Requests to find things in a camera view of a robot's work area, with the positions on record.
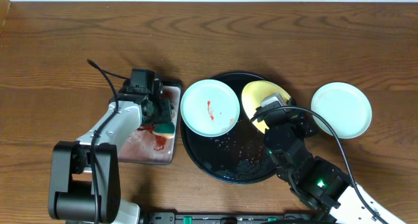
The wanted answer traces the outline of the green yellow sponge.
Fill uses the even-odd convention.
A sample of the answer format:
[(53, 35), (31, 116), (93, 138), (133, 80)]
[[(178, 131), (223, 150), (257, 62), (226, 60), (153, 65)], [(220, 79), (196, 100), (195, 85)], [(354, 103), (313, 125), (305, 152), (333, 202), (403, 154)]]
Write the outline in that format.
[(153, 134), (165, 138), (174, 138), (176, 127), (173, 122), (156, 124), (153, 128)]

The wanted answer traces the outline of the yellow plate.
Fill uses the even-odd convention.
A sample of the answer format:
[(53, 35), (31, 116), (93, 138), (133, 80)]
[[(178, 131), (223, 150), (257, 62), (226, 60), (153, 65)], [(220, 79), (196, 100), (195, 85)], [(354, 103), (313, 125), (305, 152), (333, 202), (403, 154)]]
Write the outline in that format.
[[(256, 112), (256, 108), (261, 106), (261, 101), (273, 93), (279, 93), (287, 103), (291, 98), (288, 92), (286, 92), (283, 88), (267, 80), (252, 81), (246, 84), (241, 94), (242, 106), (246, 116), (249, 119), (252, 119), (254, 113)], [(264, 134), (268, 129), (266, 123), (263, 121), (261, 123), (253, 121), (252, 124), (262, 134)]]

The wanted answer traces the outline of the light blue plate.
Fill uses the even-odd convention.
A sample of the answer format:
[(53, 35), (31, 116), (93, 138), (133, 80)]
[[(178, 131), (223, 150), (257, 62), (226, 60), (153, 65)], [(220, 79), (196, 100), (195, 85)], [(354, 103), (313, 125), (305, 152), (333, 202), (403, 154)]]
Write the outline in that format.
[(324, 118), (342, 139), (362, 135), (372, 122), (372, 107), (366, 95), (344, 82), (320, 87), (312, 97), (311, 110)]
[(180, 102), (182, 119), (188, 129), (205, 137), (228, 133), (237, 123), (240, 103), (227, 84), (205, 79), (189, 86)]

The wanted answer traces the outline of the light blue plate front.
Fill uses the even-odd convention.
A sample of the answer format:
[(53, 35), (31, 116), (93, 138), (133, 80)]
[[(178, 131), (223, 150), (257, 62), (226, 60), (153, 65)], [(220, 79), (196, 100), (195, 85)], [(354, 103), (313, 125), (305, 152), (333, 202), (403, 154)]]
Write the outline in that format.
[(362, 135), (372, 122), (372, 107), (366, 95), (344, 82), (320, 87), (312, 97), (311, 110), (324, 118), (342, 139)]

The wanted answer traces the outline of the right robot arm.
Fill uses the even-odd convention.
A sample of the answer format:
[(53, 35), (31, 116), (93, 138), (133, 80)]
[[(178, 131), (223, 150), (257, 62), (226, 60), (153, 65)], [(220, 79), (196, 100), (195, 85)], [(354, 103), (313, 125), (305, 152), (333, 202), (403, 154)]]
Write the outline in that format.
[(331, 162), (313, 156), (305, 140), (318, 133), (319, 115), (294, 102), (275, 100), (256, 108), (251, 121), (265, 122), (263, 144), (292, 194), (312, 210), (315, 221), (325, 223), (401, 223), (354, 179)]

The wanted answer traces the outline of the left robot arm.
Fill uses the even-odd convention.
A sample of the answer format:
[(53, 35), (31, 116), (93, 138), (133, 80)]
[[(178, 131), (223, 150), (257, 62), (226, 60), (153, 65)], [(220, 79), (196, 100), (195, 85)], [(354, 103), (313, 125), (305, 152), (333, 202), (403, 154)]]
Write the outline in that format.
[(168, 98), (121, 94), (86, 134), (58, 142), (52, 152), (50, 217), (113, 223), (121, 203), (118, 152), (138, 128), (170, 122), (172, 109)]

